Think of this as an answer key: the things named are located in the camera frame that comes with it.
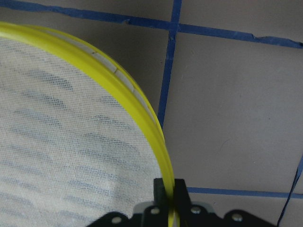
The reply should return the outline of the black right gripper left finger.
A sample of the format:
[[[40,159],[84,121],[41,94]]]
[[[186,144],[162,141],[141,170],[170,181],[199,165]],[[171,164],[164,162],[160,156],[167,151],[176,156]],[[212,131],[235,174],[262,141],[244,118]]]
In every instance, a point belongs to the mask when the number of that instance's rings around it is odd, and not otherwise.
[[[170,201],[162,178],[155,178],[153,180],[153,195],[153,217],[156,218],[156,226],[169,227]]]

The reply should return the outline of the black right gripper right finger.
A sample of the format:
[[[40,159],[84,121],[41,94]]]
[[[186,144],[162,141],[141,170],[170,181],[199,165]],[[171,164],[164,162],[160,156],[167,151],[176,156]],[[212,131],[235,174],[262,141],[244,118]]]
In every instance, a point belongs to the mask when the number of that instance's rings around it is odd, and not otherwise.
[[[201,206],[192,203],[184,179],[175,179],[174,205],[179,227],[196,227]]]

